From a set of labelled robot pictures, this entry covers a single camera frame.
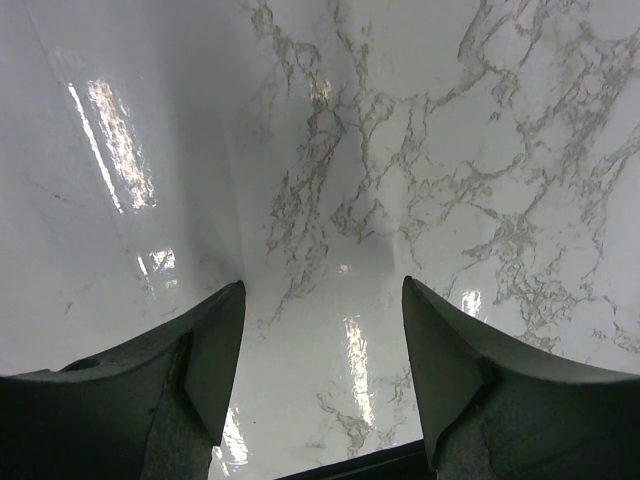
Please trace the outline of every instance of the glossy surface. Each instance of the glossy surface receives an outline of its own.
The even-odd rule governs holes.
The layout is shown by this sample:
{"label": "glossy surface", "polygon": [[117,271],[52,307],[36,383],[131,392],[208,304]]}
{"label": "glossy surface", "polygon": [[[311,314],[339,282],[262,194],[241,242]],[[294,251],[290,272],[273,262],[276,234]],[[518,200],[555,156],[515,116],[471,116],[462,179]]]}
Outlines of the glossy surface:
{"label": "glossy surface", "polygon": [[247,285],[211,478],[420,437],[400,289],[640,372],[636,2],[0,6],[0,373]]}

